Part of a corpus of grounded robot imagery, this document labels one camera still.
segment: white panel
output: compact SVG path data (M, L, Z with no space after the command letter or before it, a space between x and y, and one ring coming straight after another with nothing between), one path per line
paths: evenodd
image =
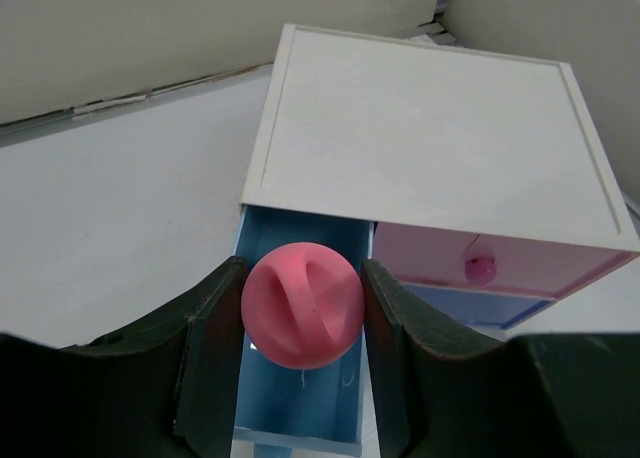
M620 186L640 201L640 0L452 0L472 48L571 63Z
M226 259L269 71L0 148L0 330L86 343Z
M436 0L0 0L0 123L270 62L282 25L389 34Z
M638 247L568 66L304 27L283 34L243 200Z

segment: pink drawer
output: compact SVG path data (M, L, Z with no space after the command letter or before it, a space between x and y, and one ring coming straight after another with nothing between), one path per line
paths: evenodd
M637 253L380 223L373 257L406 283L559 299L622 266ZM485 286L470 283L468 261L487 257L496 268Z

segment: pink knob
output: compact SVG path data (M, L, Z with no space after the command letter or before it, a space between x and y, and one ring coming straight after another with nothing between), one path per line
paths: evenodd
M464 274L470 285L486 286L496 278L498 270L493 258L473 258L465 263Z
M256 348L298 370L340 358L364 321L358 274L339 253L315 243L281 246L262 258L247 278L241 306Z

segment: white cabinet top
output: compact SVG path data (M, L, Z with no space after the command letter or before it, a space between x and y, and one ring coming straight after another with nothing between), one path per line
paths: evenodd
M568 64L294 25L243 202L639 249Z

